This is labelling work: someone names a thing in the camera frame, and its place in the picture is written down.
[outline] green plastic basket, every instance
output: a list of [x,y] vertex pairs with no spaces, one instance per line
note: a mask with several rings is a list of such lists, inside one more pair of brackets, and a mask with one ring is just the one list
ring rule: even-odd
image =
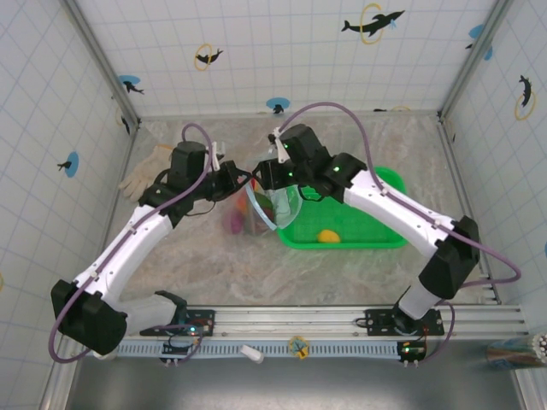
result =
[[[390,168],[376,167],[376,173],[396,190],[406,193],[403,179]],[[313,188],[303,188],[308,198],[318,198]],[[319,243],[324,229],[335,231],[340,243]],[[304,201],[300,213],[285,229],[277,230],[281,242],[295,249],[392,249],[406,240],[372,216],[349,205],[325,198],[321,202]]]

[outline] white tiled wall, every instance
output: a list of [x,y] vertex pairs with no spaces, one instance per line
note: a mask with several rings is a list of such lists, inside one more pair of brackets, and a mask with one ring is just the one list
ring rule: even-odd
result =
[[[270,112],[271,97],[289,99],[290,110],[321,100],[353,109],[439,109],[470,52],[469,31],[494,0],[375,2],[381,11],[370,6],[363,24],[378,13],[404,13],[372,45],[359,32],[341,32],[345,20],[360,24],[369,1],[79,3],[115,71],[140,78],[144,95],[130,98],[147,116]],[[223,53],[198,71],[202,44]]]
[[[451,121],[459,160],[482,239],[522,268],[522,280],[500,285],[504,302],[520,303],[533,331],[547,330],[547,2],[518,0],[498,31]],[[529,78],[535,94],[519,117]],[[492,262],[495,277],[512,273]],[[544,372],[542,385],[547,385]]]
[[[99,250],[129,144],[115,112],[57,0],[0,2],[1,409],[40,403],[51,286]],[[70,179],[56,164],[72,151]]]

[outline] metal corner post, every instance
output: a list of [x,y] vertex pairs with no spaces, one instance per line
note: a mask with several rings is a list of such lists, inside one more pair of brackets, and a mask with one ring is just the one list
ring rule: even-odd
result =
[[82,13],[77,0],[59,0],[61,6],[67,12],[69,19],[72,21],[76,32],[79,34],[85,47],[89,51],[91,58],[97,64],[97,68],[104,77],[104,80],[109,85],[110,90],[115,100],[120,105],[121,112],[124,118],[131,122],[134,127],[138,125],[138,116],[135,108],[131,104],[129,97],[121,87],[120,81],[116,73],[110,65],[108,57],[104,54],[103,49],[99,45],[95,34]]
[[441,121],[444,121],[444,119],[447,118],[454,110],[456,103],[460,99],[465,87],[468,85],[473,73],[479,66],[480,61],[488,50],[488,47],[491,46],[491,42],[494,39],[497,29],[501,26],[503,19],[514,2],[515,0],[498,0],[494,4],[494,8],[488,16],[481,34],[471,49],[471,55],[463,64],[454,85],[452,85],[452,88],[450,89],[448,97],[444,101],[443,107],[440,110]]

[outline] beige floor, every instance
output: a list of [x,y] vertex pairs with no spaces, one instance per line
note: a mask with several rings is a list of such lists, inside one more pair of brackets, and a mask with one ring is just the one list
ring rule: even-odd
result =
[[[362,140],[345,116],[311,115],[311,126],[331,153],[346,151],[364,160]],[[403,176],[409,196],[429,208],[459,219],[462,210],[439,140],[435,118],[426,115],[362,115],[372,143],[375,166]],[[198,121],[216,141],[226,142],[226,156],[238,165],[253,163],[268,149],[266,136],[280,118]],[[183,121],[145,122],[137,135],[128,170],[159,143],[176,144]],[[197,132],[191,139],[200,140]],[[199,203],[196,210],[209,208]],[[303,251],[287,248],[277,235],[233,236],[224,233],[218,203],[208,215],[182,219],[133,275],[124,299],[168,290],[190,304],[331,305],[394,303],[425,266],[412,246],[389,250]],[[127,223],[134,204],[121,198],[110,239]],[[480,289],[465,289],[457,302],[476,303]]]

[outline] purple cable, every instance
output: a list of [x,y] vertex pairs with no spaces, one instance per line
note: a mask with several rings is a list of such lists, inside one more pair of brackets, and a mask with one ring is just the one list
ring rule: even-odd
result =
[[[191,123],[188,123],[185,125],[185,128],[183,129],[183,132],[185,132],[185,130],[189,127],[195,127],[197,128],[202,134],[203,134],[203,137],[205,138],[205,140],[207,141],[207,145],[209,147],[209,152],[213,152],[213,143],[211,141],[211,138],[209,137],[208,133],[198,124],[195,124],[193,122]],[[209,169],[211,168],[211,165],[212,165],[212,159],[211,159],[211,155],[208,155],[207,157],[207,164],[205,165],[205,168],[203,169],[203,172],[199,175],[199,177],[197,178],[196,182],[194,182],[190,188],[188,188],[187,190],[185,190],[184,192],[182,192],[181,194],[177,195],[175,198],[163,203],[162,205],[160,205],[159,207],[157,208],[154,208],[152,211],[148,212],[145,216],[143,216],[140,220],[138,220],[134,225],[133,225],[133,228],[134,229],[137,229],[139,228],[148,218],[150,218],[152,215],[155,215],[157,214],[158,212],[162,211],[163,209],[173,205],[174,203],[180,201],[181,199],[189,196],[201,183],[202,181],[205,179],[205,176],[207,175],[207,172],[209,171]],[[101,274],[101,272],[103,271],[103,269],[108,265],[108,263],[112,260],[112,258],[118,253],[118,251],[120,250],[120,248],[125,244],[125,242],[127,241],[127,239],[132,235],[132,232],[131,231],[128,231],[123,237],[122,239],[112,248],[112,251],[104,258],[104,261],[103,263],[101,263],[96,272],[97,274]],[[70,310],[70,308],[74,305],[74,303],[76,302],[76,300],[79,298],[79,296],[84,293],[84,290],[91,284],[91,282],[93,282],[93,277],[89,277],[80,287],[78,290],[76,290],[76,292],[72,295],[72,297],[70,299],[68,299],[68,302],[65,304],[65,306],[61,309],[61,312],[59,313],[59,315],[57,316],[57,319],[55,321],[55,324],[53,324],[53,327],[51,328],[51,333],[50,333],[50,339],[48,341],[48,350],[50,352],[50,356],[51,356],[51,359],[53,359],[54,361],[56,361],[57,363],[72,363],[73,361],[76,361],[78,359],[81,359],[82,357],[84,357],[86,354],[88,354],[90,352],[90,349],[86,349],[84,350],[83,352],[81,352],[80,354],[74,356],[74,357],[70,357],[70,358],[62,358],[62,357],[59,357],[59,355],[56,353],[55,351],[55,335],[57,333],[57,331],[59,330],[59,326],[61,325],[61,322],[65,319],[65,316],[67,315],[67,312],[68,310]]]
[[[372,155],[371,155],[371,152],[370,152],[370,144],[368,142],[367,132],[365,131],[364,126],[359,121],[357,116],[352,111],[350,111],[349,109],[344,107],[343,105],[337,104],[335,102],[316,102],[316,103],[307,105],[306,107],[300,108],[297,112],[295,112],[293,115],[291,115],[289,118],[287,118],[287,120],[283,123],[283,125],[279,128],[279,130],[283,131],[289,125],[289,123],[291,121],[293,121],[295,118],[297,118],[301,113],[303,113],[305,111],[308,111],[309,109],[315,108],[315,107],[334,107],[334,108],[338,108],[338,109],[344,111],[347,115],[349,115],[351,117],[351,119],[357,124],[357,127],[359,128],[359,131],[361,132],[363,142],[365,143],[365,155],[367,157],[368,169],[370,171],[370,174],[373,177],[374,183],[379,187],[380,190],[383,190],[385,187],[382,184],[382,182],[380,181],[380,179],[378,178],[378,175],[376,174],[376,171],[374,170],[373,159],[372,159]],[[435,219],[432,218],[431,216],[429,216],[428,214],[424,214],[419,209],[415,208],[414,206],[412,206],[409,203],[406,203],[404,200],[398,198],[397,196],[394,196],[389,191],[387,191],[386,196],[388,198],[392,199],[392,201],[394,201],[394,202],[398,203],[399,205],[401,205],[402,207],[405,207],[409,211],[419,215],[421,218],[423,218],[424,220],[426,220],[430,224],[435,225]],[[459,233],[454,232],[451,229],[449,229],[449,228],[447,228],[443,225],[438,225],[438,228],[441,231],[445,232],[446,234],[451,235],[452,237],[458,239],[459,241],[462,241],[462,242],[464,242],[464,243],[466,243],[470,246],[473,246],[473,247],[475,247],[479,250],[482,250],[483,252],[485,252],[488,255],[493,256],[494,258],[496,258],[499,261],[503,262],[504,264],[506,264],[507,266],[509,266],[511,269],[513,269],[515,271],[515,275],[511,278],[474,280],[474,281],[467,282],[467,283],[463,284],[462,288],[468,288],[469,286],[476,286],[476,285],[480,285],[480,284],[510,284],[512,282],[516,282],[517,280],[519,280],[521,278],[522,273],[521,273],[521,270],[519,269],[519,267],[516,264],[514,264],[512,261],[510,261],[508,258],[506,258],[502,254],[497,252],[495,249],[489,248],[489,247],[485,246],[482,243],[475,242],[474,240],[469,239],[468,237],[464,237],[463,235],[460,235]],[[454,324],[456,322],[456,311],[454,310],[454,307],[452,306],[452,304],[450,302],[447,302],[447,301],[441,301],[438,304],[446,304],[446,305],[449,306],[450,310],[452,311],[452,320],[450,321],[450,328],[449,328],[449,330],[446,334],[446,338],[435,349],[435,351],[432,354],[430,354],[427,358],[422,360],[422,362],[424,362],[426,360],[430,360],[432,357],[437,356],[441,351],[443,351],[443,349],[446,347],[448,341],[450,340],[450,337],[452,336],[452,332],[454,330]]]
[[[186,329],[188,327],[192,327],[193,325],[165,325],[165,326],[154,326],[151,329],[152,330],[159,330],[159,331],[168,331],[168,330],[175,330],[175,329]],[[197,353],[199,348],[202,346],[203,341],[203,333],[199,332],[199,338],[197,339],[197,345],[194,347],[189,354],[186,355],[184,359],[180,359],[179,363],[184,363],[185,361],[188,361],[191,359],[191,357]]]

